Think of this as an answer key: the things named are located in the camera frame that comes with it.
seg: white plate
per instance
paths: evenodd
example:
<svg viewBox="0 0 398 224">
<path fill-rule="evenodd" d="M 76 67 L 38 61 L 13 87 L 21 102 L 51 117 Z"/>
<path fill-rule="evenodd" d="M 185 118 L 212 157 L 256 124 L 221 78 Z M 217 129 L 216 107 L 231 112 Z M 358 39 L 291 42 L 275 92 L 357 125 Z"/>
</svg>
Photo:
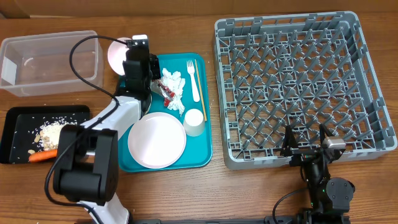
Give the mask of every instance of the white plate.
<svg viewBox="0 0 398 224">
<path fill-rule="evenodd" d="M 128 37 L 121 37 L 118 40 L 131 40 Z M 129 48 L 125 44 L 113 41 L 108 48 L 108 63 L 118 75 L 124 75 L 123 62 L 126 60 L 126 52 Z"/>
<path fill-rule="evenodd" d="M 133 159 L 150 169 L 168 167 L 184 152 L 187 135 L 181 122 L 167 113 L 151 113 L 136 122 L 129 133 Z"/>
</svg>

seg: teal tray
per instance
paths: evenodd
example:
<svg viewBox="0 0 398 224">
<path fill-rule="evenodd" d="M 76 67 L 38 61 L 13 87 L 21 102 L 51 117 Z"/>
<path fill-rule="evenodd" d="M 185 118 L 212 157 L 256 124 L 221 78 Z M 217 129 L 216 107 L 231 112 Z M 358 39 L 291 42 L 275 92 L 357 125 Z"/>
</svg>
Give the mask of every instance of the teal tray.
<svg viewBox="0 0 398 224">
<path fill-rule="evenodd" d="M 119 139 L 119 166 L 122 170 L 126 172 L 144 172 L 144 171 L 157 171 L 157 170 L 172 170 L 172 169 L 183 169 L 183 168 L 193 168 L 193 167 L 203 167 L 210 162 L 213 156 L 213 143 L 211 141 L 211 124 L 210 124 L 210 112 L 209 112 L 209 97 L 207 92 L 207 82 L 206 82 L 206 70 L 205 62 L 202 57 L 194 53 L 184 53 L 184 54 L 167 54 L 158 55 L 160 72 L 163 68 L 166 68 L 169 72 L 173 73 L 175 71 L 181 72 L 181 77 L 185 78 L 185 86 L 183 88 L 182 103 L 185 106 L 184 114 L 180 117 L 178 111 L 168 110 L 164 105 L 164 99 L 158 94 L 152 94 L 152 105 L 150 106 L 149 113 L 153 112 L 164 112 L 171 114 L 176 117 L 181 123 L 185 116 L 185 112 L 189 109 L 196 108 L 203 112 L 201 101 L 198 103 L 193 101 L 192 96 L 192 86 L 190 81 L 190 76 L 187 72 L 187 60 L 195 59 L 198 62 L 198 69 L 200 72 L 200 83 L 203 92 L 203 99 L 205 102 L 207 122 L 206 128 L 203 134 L 197 137 L 187 136 L 187 145 L 185 150 L 174 164 L 165 167 L 163 169 L 148 169 L 146 167 L 138 164 L 131 156 L 129 148 L 127 146 L 127 140 L 129 137 L 131 127 L 123 134 L 122 138 Z"/>
</svg>

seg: white fork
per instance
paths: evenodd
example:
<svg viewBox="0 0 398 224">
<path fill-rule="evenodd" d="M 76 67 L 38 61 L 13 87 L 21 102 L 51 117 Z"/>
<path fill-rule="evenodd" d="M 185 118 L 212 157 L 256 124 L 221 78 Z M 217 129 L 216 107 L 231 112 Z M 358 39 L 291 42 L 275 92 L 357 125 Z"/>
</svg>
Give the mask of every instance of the white fork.
<svg viewBox="0 0 398 224">
<path fill-rule="evenodd" d="M 188 70 L 188 73 L 191 76 L 193 100 L 195 102 L 199 102 L 200 101 L 200 97 L 199 97 L 197 83 L 195 81 L 195 67 L 193 66 L 193 62 L 191 60 L 187 61 L 187 70 Z"/>
</svg>

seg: dish rack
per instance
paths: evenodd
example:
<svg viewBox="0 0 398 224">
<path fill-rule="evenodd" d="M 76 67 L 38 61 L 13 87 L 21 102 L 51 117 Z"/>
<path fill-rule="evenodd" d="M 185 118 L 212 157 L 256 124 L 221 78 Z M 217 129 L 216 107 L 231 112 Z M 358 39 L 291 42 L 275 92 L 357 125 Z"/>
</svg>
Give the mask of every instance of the dish rack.
<svg viewBox="0 0 398 224">
<path fill-rule="evenodd" d="M 347 143 L 339 161 L 375 159 L 397 138 L 353 12 L 220 19 L 215 67 L 224 161 L 277 167 L 285 127 L 299 148 L 320 145 L 319 124 Z"/>
</svg>

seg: carrot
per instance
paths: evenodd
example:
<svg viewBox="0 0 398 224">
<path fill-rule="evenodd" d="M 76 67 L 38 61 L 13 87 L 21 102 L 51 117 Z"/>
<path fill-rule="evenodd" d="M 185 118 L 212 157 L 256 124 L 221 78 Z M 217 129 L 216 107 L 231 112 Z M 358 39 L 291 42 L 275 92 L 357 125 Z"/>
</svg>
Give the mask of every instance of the carrot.
<svg viewBox="0 0 398 224">
<path fill-rule="evenodd" d="M 57 150 L 51 149 L 48 151 L 36 152 L 29 156 L 29 162 L 41 162 L 46 159 L 51 159 L 57 156 Z"/>
</svg>

